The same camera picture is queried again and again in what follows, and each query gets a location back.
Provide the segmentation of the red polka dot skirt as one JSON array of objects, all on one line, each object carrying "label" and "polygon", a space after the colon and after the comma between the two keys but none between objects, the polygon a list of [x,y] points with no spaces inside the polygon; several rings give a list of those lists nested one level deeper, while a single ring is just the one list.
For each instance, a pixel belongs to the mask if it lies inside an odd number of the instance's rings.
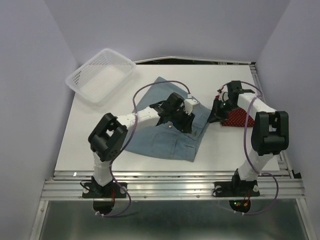
[{"label": "red polka dot skirt", "polygon": [[221,122],[223,127],[245,127],[247,112],[238,106],[238,99],[239,97],[236,96],[225,101],[232,106],[233,110],[228,114],[228,119]]}]

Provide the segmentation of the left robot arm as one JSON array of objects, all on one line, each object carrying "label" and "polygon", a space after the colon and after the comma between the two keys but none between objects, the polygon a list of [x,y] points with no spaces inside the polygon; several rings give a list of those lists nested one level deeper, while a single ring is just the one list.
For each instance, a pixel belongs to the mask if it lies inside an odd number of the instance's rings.
[{"label": "left robot arm", "polygon": [[135,132],[168,122],[180,132],[190,134],[198,101],[188,94],[183,98],[174,92],[166,100],[151,104],[133,113],[114,116],[105,114],[88,137],[94,157],[94,172],[87,190],[100,197],[111,193],[115,182],[112,175],[114,160],[127,147]]}]

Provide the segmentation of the light blue denim skirt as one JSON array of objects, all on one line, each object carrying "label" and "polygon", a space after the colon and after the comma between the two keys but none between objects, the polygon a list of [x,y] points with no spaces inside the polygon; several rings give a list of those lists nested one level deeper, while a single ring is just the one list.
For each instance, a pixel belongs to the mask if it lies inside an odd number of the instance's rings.
[{"label": "light blue denim skirt", "polygon": [[[154,81],[155,85],[150,86],[141,100],[136,103],[138,111],[166,100],[171,93],[177,93],[183,98],[187,97],[187,91],[164,81],[162,77]],[[198,104],[192,112],[195,115],[192,121],[192,133],[182,133],[174,126],[170,128],[170,122],[137,129],[125,150],[152,158],[193,162],[209,126],[207,119],[211,111],[202,104]]]}]

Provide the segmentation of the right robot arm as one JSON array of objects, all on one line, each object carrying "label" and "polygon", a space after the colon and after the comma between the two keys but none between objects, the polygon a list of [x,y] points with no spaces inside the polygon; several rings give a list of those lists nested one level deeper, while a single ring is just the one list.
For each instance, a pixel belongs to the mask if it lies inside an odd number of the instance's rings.
[{"label": "right robot arm", "polygon": [[231,181],[215,182],[213,196],[217,198],[259,196],[257,179],[270,159],[289,146],[289,115],[265,104],[252,89],[244,89],[242,81],[224,84],[213,101],[207,122],[221,123],[232,111],[246,112],[244,132],[248,132],[249,118],[254,120],[250,142],[251,150],[244,147],[245,161],[235,170]]}]

